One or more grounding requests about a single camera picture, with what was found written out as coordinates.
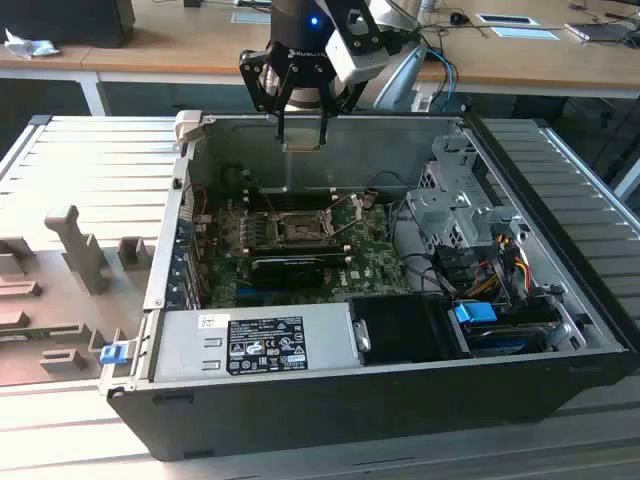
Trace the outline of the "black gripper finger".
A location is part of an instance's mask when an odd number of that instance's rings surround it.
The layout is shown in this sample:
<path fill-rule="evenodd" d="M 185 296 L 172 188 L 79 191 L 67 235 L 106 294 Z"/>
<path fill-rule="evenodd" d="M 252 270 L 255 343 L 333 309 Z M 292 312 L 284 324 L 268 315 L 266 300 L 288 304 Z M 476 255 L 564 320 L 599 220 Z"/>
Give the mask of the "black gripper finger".
<path fill-rule="evenodd" d="M 340 115 L 350 114 L 356 107 L 367 84 L 368 81 L 364 81 L 347 86 L 337 97 L 331 94 L 328 84 L 321 85 L 318 88 L 321 112 L 319 130 L 320 146 L 326 144 L 329 120 Z"/>
<path fill-rule="evenodd" d="M 296 64 L 289 49 L 271 40 L 265 50 L 244 50 L 239 70 L 255 109 L 277 118 L 276 140 L 283 144 L 285 107 L 296 87 Z"/>

